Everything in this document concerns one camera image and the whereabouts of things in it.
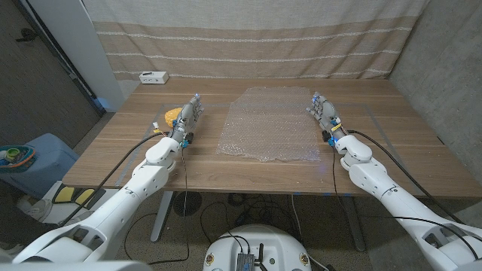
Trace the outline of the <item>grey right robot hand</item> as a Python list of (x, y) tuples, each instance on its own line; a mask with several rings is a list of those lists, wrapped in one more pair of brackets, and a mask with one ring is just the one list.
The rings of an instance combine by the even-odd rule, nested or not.
[(323, 141), (329, 145), (334, 146), (339, 139), (348, 135), (348, 132), (343, 128), (340, 116), (334, 105), (320, 93), (314, 93), (307, 112), (319, 123), (322, 129)]

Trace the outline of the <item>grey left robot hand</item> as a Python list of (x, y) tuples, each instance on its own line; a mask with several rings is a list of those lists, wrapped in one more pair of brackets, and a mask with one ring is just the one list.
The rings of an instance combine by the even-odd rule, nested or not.
[(200, 115), (203, 113), (203, 107), (200, 102), (201, 96), (196, 93), (194, 97), (183, 105), (180, 113), (175, 119), (175, 124), (168, 137), (183, 142), (189, 133), (193, 133)]

